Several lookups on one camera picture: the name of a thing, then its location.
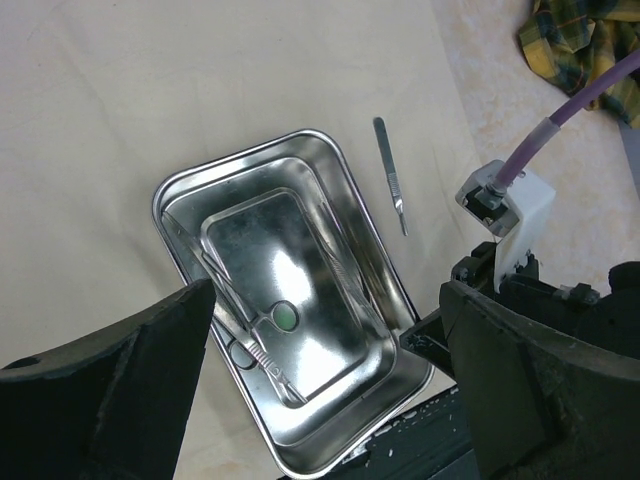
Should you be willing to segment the beige cloth wrap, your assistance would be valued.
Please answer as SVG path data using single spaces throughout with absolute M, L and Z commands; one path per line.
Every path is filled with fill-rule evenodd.
M 454 201 L 478 157 L 431 2 L 3 2 L 2 363 L 178 290 L 157 186 L 302 128 L 339 144 L 411 299 L 432 310 L 483 233 Z

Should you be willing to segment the steel clamp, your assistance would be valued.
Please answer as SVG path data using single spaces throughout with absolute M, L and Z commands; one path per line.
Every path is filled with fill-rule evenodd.
M 282 390 L 284 396 L 295 407 L 307 404 L 308 399 L 295 387 L 293 382 L 285 375 L 284 370 L 259 342 L 256 329 L 258 324 L 263 321 L 277 326 L 276 320 L 279 314 L 282 314 L 286 320 L 294 320 L 297 323 L 299 314 L 296 307 L 289 301 L 279 300 L 269 310 L 260 310 L 234 285 L 218 262 L 203 248 L 201 242 L 197 241 L 171 214 L 167 211 L 163 212 L 162 221 L 171 228 L 174 235 L 202 264 L 203 269 L 210 276 L 214 285 L 231 308 L 230 319 L 224 319 L 217 315 L 214 318 L 244 349 L 272 384 Z

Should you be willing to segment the steel scalpel handle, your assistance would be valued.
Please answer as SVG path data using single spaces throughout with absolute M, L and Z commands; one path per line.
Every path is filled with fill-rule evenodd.
M 375 117 L 373 119 L 373 128 L 394 209 L 398 215 L 402 234 L 407 237 L 409 232 L 404 214 L 404 201 L 384 119 Z

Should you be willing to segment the long steel tweezers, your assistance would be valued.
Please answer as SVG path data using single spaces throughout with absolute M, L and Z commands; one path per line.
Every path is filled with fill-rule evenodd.
M 358 275 L 348 270 L 326 240 L 322 230 L 315 223 L 311 225 L 311 228 L 350 312 L 354 314 L 360 325 L 365 324 L 380 335 L 384 330 L 384 321 L 365 295 L 366 289 L 363 287 L 359 268 L 356 268 Z

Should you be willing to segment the steel instrument tray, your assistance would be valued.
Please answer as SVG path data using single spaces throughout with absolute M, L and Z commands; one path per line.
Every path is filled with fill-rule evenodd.
M 434 369 L 404 350 L 418 319 L 339 146 L 305 129 L 195 166 L 157 188 L 152 215 L 182 279 L 210 278 L 171 228 L 171 214 L 260 310 L 291 302 L 299 320 L 260 322 L 257 336 L 308 399 L 295 407 L 214 318 L 232 310 L 216 287 L 211 333 L 278 467 L 327 474 L 429 384 Z M 350 312 L 311 228 L 358 275 L 384 321 Z

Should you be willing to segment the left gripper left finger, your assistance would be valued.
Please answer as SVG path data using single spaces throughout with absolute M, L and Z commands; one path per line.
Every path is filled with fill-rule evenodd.
M 198 280 L 1 370 L 4 479 L 170 479 L 216 301 Z

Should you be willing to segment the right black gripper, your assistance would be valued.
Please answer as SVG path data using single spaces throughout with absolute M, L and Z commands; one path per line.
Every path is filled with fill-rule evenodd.
M 539 262 L 531 253 L 527 264 L 504 277 L 494 290 L 495 243 L 484 242 L 458 262 L 451 278 L 489 300 L 590 345 L 582 365 L 611 378 L 639 378 L 639 264 L 626 262 L 609 272 L 611 293 L 602 297 L 587 284 L 554 287 L 539 280 Z M 517 347 L 500 353 L 487 345 L 474 374 L 454 365 L 449 331 L 436 310 L 400 336 L 401 347 L 442 370 L 454 380 L 524 380 L 526 360 Z

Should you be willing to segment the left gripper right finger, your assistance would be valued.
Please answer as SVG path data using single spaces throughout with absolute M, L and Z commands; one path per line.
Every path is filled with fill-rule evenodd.
M 638 478 L 638 360 L 458 281 L 439 303 L 482 478 Z

